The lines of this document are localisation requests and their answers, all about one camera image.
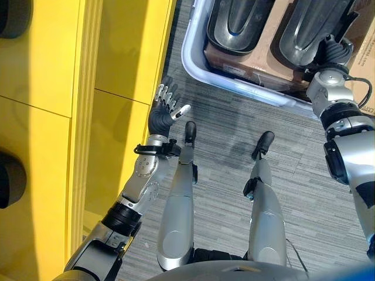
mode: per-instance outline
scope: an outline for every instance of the floor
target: floor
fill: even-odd
[[[251,203],[242,195],[254,166],[250,154],[267,130],[275,133],[267,159],[285,218],[286,236],[311,272],[367,260],[367,243],[348,186],[329,176],[323,151],[324,131],[317,121],[203,84],[184,70],[180,51],[192,0],[179,1],[173,21],[165,74],[179,85],[180,104],[192,110],[174,124],[171,138],[183,140],[185,122],[197,124],[194,186],[195,247],[244,255],[248,248]],[[158,199],[144,216],[127,252],[118,280],[147,280],[162,271],[156,240],[169,186],[177,165],[161,185]],[[293,268],[301,268],[287,245]]]

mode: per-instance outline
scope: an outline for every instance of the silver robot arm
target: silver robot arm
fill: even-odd
[[[166,176],[168,157],[178,156],[175,140],[168,142],[172,124],[190,109],[190,105],[175,110],[178,97],[176,85],[167,77],[159,85],[148,119],[150,137],[145,146],[138,145],[139,154],[134,171],[107,215],[94,227],[68,261],[61,280],[115,280],[122,257],[136,236],[141,217],[155,201],[159,183]]]
[[[345,87],[345,81],[352,79],[340,67],[323,68],[314,75],[307,96],[326,132],[324,150],[330,175],[350,186],[357,215],[369,243],[367,254],[373,259],[375,125],[360,112],[353,93]]]

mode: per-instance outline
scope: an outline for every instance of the black shoe-shaped part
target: black shoe-shaped part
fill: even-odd
[[[259,153],[266,154],[268,148],[274,141],[275,134],[271,131],[264,132],[258,140],[257,146],[255,147],[253,153],[251,154],[251,158],[256,160],[258,158]]]
[[[185,125],[185,143],[192,143],[194,147],[195,137],[197,137],[197,125],[189,121]]]

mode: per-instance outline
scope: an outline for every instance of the yellow drawer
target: yellow drawer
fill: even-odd
[[[0,95],[71,117],[80,1],[34,0],[29,30],[0,40]]]
[[[145,104],[95,90],[85,211],[104,216],[130,178],[147,113]]]
[[[0,273],[52,280],[66,254],[70,119],[0,97],[0,149],[22,161],[22,198],[0,210]]]
[[[175,0],[103,3],[95,87],[150,104],[163,72]]]

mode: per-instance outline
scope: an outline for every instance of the white storage bin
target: white storage bin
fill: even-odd
[[[190,13],[185,38],[182,44],[182,64],[193,78],[240,95],[285,108],[308,118],[317,119],[311,103],[269,90],[240,79],[228,78],[210,72],[203,50],[207,42],[206,28],[214,0],[195,0]]]

